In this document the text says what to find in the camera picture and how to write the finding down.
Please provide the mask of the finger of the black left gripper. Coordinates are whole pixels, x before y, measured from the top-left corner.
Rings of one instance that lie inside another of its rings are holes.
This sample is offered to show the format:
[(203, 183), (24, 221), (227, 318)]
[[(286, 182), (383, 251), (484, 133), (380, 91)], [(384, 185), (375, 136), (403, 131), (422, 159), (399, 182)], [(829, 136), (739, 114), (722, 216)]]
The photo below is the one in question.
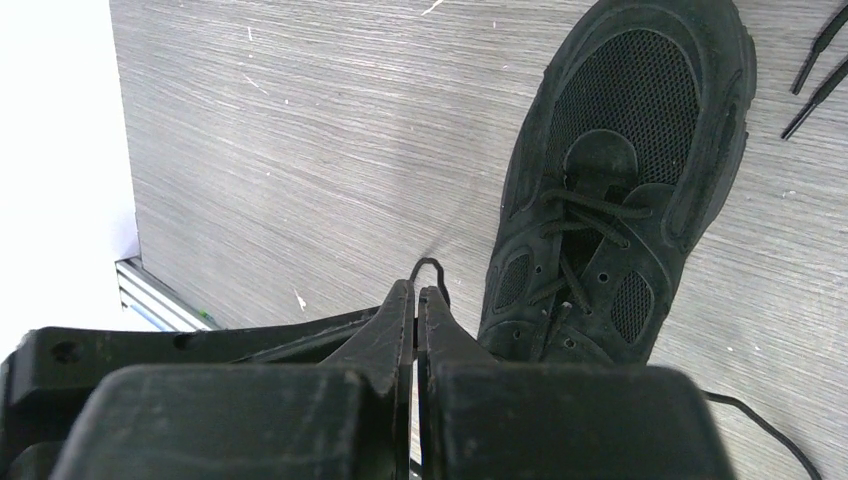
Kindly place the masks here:
[(45, 479), (93, 390), (139, 364), (318, 363), (369, 321), (374, 307), (307, 323), (196, 332), (45, 327), (1, 365), (1, 476)]

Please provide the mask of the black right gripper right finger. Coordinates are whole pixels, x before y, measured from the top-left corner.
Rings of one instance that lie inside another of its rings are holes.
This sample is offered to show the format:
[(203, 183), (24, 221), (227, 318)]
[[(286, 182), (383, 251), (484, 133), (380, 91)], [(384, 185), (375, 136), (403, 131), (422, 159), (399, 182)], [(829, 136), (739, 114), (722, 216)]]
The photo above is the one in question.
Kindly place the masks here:
[(510, 363), (419, 297), (427, 479), (731, 479), (706, 400), (663, 367)]

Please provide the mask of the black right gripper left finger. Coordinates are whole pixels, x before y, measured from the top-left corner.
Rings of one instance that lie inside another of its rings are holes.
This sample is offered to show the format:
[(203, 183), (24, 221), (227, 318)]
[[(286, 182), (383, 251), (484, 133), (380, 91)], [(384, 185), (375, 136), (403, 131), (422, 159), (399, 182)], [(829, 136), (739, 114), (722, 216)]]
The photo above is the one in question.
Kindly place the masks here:
[(317, 364), (136, 365), (107, 375), (55, 479), (405, 479), (413, 284)]

